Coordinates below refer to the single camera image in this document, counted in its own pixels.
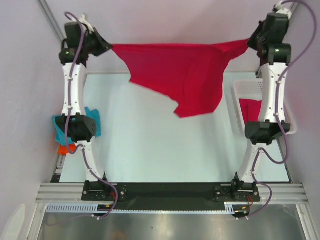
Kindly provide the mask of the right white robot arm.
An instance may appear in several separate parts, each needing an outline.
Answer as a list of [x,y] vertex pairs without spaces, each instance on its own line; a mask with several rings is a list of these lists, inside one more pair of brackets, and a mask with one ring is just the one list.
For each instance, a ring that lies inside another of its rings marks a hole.
[[265,146],[285,135],[291,125],[284,113],[284,93],[287,68],[291,62],[291,45],[283,43],[288,32],[288,13],[268,13],[251,35],[247,46],[257,52],[262,75],[262,101],[257,121],[245,124],[248,140],[244,160],[230,188],[231,196],[242,201],[256,187],[256,166]]

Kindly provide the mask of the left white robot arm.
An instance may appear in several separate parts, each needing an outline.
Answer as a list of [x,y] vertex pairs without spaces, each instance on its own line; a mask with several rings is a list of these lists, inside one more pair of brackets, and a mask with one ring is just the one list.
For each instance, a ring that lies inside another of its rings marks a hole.
[[89,56],[99,57],[113,46],[88,23],[71,21],[64,25],[64,29],[66,38],[59,53],[64,75],[64,105],[55,122],[64,133],[67,152],[82,157],[86,181],[99,182],[94,186],[93,194],[105,200],[110,196],[111,188],[104,184],[107,181],[106,174],[95,156],[94,143],[98,126],[87,115],[84,88]]

